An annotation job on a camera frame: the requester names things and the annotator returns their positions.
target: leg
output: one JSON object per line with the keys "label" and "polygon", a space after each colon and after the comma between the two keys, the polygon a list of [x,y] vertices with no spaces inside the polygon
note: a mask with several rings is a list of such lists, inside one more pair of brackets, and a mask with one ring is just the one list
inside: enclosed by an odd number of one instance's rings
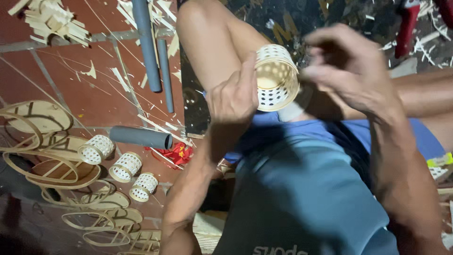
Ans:
{"label": "leg", "polygon": [[[252,26],[237,19],[217,0],[190,0],[178,12],[177,31],[193,70],[209,90],[240,69],[249,51],[269,42]],[[453,69],[394,79],[409,117],[422,118],[453,111]],[[335,94],[315,92],[306,112],[292,121],[360,119],[363,114]]]}
{"label": "leg", "polygon": [[[453,112],[453,69],[412,74],[392,80],[403,101],[407,116],[423,118]],[[363,119],[365,115],[348,107],[335,93],[317,91],[306,113],[291,121]]]}
{"label": "leg", "polygon": [[205,90],[240,70],[250,51],[269,42],[217,0],[190,0],[178,12],[179,40]]}
{"label": "leg", "polygon": [[453,151],[453,113],[421,118],[420,121],[433,133],[446,152]]}

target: red object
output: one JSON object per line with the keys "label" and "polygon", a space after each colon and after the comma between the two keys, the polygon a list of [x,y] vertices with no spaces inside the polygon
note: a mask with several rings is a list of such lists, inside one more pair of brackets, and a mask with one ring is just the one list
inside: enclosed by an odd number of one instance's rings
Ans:
{"label": "red object", "polygon": [[447,27],[453,29],[453,2],[450,0],[435,0],[439,13]]}
{"label": "red object", "polygon": [[420,12],[419,0],[406,0],[404,8],[401,10],[403,18],[400,31],[396,37],[395,58],[400,58],[409,53],[412,41],[412,31],[417,25],[417,15]]}
{"label": "red object", "polygon": [[173,150],[162,150],[156,149],[156,151],[160,152],[163,156],[171,159],[175,165],[187,164],[193,153],[192,147],[187,147],[187,145],[183,142],[178,142],[174,144]]}

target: white woven lantern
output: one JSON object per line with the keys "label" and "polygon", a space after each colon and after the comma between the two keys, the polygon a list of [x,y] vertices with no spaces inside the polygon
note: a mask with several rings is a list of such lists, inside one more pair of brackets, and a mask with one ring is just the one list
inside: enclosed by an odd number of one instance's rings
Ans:
{"label": "white woven lantern", "polygon": [[140,202],[146,202],[149,196],[154,192],[159,182],[150,172],[140,174],[134,185],[129,191],[129,195]]}
{"label": "white woven lantern", "polygon": [[258,110],[280,110],[292,102],[299,92],[299,71],[283,46],[267,44],[256,53]]}
{"label": "white woven lantern", "polygon": [[113,142],[103,136],[95,135],[78,149],[79,157],[86,163],[97,165],[113,151]]}
{"label": "white woven lantern", "polygon": [[126,152],[110,167],[109,173],[119,182],[130,182],[142,166],[141,157],[133,152]]}

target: red tile floor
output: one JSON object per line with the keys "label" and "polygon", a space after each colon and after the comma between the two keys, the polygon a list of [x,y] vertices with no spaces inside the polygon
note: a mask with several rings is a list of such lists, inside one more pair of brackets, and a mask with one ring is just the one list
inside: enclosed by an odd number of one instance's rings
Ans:
{"label": "red tile floor", "polygon": [[[22,74],[16,72],[6,62],[0,61],[0,108],[28,100],[51,101],[36,86],[42,88],[50,96],[59,101],[74,115],[74,126],[69,134],[84,138],[91,138],[96,134],[108,136],[110,128],[115,125],[130,127],[146,126],[137,114],[140,107],[149,113],[145,114],[149,120],[165,127],[169,122],[178,127],[178,131],[171,130],[176,135],[184,132],[184,104],[180,80],[170,75],[174,101],[174,113],[168,113],[165,106],[164,93],[151,92],[148,85],[140,87],[145,74],[142,65],[141,49],[135,44],[135,38],[105,39],[90,42],[86,48],[80,44],[66,46],[20,47],[33,42],[29,36],[33,34],[29,26],[17,16],[9,16],[6,12],[17,0],[7,0],[0,6],[0,52],[1,56],[15,66]],[[176,13],[176,0],[172,0],[170,10]],[[117,0],[102,1],[70,1],[62,0],[63,5],[75,13],[76,19],[85,23],[85,29],[96,36],[109,36],[110,32],[131,32],[133,26],[125,22],[125,18],[116,9]],[[175,22],[165,18],[173,26]],[[170,45],[173,32],[162,24],[157,26],[158,37],[167,40]],[[96,78],[82,74],[88,72],[93,63]],[[126,93],[112,68],[120,73],[127,73],[134,93]],[[171,73],[180,70],[179,51],[169,58]],[[9,142],[12,145],[27,138],[27,134],[20,133],[0,118],[0,143]],[[127,151],[135,152],[143,159],[142,172],[152,172],[159,181],[154,196],[148,202],[137,202],[131,199],[130,207],[138,209],[144,215],[142,229],[160,229],[165,192],[174,183],[180,170],[174,170],[151,156],[142,146],[117,143],[113,159],[102,162],[108,169],[121,155]],[[105,180],[113,182],[118,191],[128,194],[132,183],[118,183],[105,172]],[[12,214],[5,214],[10,209]],[[116,254],[126,249],[127,245],[119,247],[95,247],[82,239],[81,230],[69,227],[61,220],[61,214],[67,212],[59,206],[34,201],[10,200],[8,205],[7,194],[0,196],[0,212],[3,221],[1,233],[12,232],[20,236],[29,246],[43,248],[48,254]]]}

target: thigh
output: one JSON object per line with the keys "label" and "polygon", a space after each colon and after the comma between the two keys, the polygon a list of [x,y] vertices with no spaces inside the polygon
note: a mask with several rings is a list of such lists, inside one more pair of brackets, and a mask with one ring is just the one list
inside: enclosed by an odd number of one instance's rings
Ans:
{"label": "thigh", "polygon": [[[453,69],[407,75],[392,82],[408,117],[425,118],[453,112]],[[364,114],[347,106],[332,91],[315,90],[306,113],[311,118],[328,121],[365,118]]]}
{"label": "thigh", "polygon": [[267,40],[217,0],[189,0],[178,11],[177,33],[203,88],[209,91],[240,70]]}
{"label": "thigh", "polygon": [[[426,160],[441,157],[445,154],[445,150],[448,148],[444,147],[444,144],[441,143],[443,139],[440,137],[440,134],[442,133],[439,130],[433,129],[434,122],[429,122],[427,125],[424,119],[410,118],[409,120],[417,141],[417,148]],[[342,121],[342,123],[362,143],[368,153],[370,153],[371,134],[368,120],[346,120]]]}
{"label": "thigh", "polygon": [[445,151],[453,151],[453,113],[421,118],[420,121],[433,133]]}

